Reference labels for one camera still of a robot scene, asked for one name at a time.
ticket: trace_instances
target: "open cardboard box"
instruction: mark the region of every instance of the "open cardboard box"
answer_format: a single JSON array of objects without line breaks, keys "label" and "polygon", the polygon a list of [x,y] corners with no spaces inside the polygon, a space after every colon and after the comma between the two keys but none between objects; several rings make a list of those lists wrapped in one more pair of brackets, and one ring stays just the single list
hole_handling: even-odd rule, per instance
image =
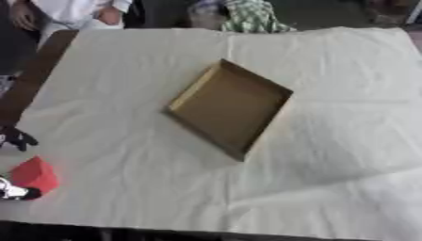
[{"label": "open cardboard box", "polygon": [[222,59],[169,106],[181,123],[243,161],[293,91]]}]

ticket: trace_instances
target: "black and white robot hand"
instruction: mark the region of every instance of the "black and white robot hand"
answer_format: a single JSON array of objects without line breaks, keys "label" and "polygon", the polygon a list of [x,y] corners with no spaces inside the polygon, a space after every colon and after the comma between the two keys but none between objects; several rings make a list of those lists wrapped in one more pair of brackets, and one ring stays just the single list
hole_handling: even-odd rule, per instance
[{"label": "black and white robot hand", "polygon": [[34,137],[13,126],[0,126],[0,148],[4,143],[15,146],[21,152],[25,152],[28,145],[38,145],[38,141]]},{"label": "black and white robot hand", "polygon": [[6,178],[0,176],[0,200],[29,201],[37,199],[41,192],[37,188],[23,188],[12,185]]}]

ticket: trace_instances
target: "red block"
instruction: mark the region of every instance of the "red block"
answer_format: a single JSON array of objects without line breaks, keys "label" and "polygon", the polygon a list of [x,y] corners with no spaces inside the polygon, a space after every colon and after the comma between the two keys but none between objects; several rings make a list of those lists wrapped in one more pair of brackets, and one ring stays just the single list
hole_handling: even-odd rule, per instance
[{"label": "red block", "polygon": [[35,156],[22,163],[11,172],[11,182],[20,187],[36,187],[42,195],[58,186],[57,177],[53,168]]}]

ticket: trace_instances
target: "white tablecloth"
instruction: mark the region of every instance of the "white tablecloth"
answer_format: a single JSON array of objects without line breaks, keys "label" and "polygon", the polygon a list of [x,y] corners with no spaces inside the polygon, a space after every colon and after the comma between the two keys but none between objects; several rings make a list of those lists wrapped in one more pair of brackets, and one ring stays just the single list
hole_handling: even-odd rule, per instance
[{"label": "white tablecloth", "polygon": [[[245,163],[163,114],[227,58],[295,90]],[[60,187],[0,219],[422,240],[422,56],[399,29],[83,32],[19,127]]]}]

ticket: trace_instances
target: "green plaid cloth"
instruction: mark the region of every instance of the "green plaid cloth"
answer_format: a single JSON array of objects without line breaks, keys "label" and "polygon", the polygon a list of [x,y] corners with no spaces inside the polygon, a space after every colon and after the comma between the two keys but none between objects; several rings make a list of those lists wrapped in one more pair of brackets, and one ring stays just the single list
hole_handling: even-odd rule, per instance
[{"label": "green plaid cloth", "polygon": [[230,20],[221,26],[222,31],[240,33],[282,33],[296,29],[281,24],[275,17],[272,5],[263,0],[225,0]]},{"label": "green plaid cloth", "polygon": [[296,29],[281,24],[272,5],[264,0],[201,0],[188,10],[191,16],[216,16],[222,7],[229,11],[229,19],[220,30],[238,33],[281,33]]}]

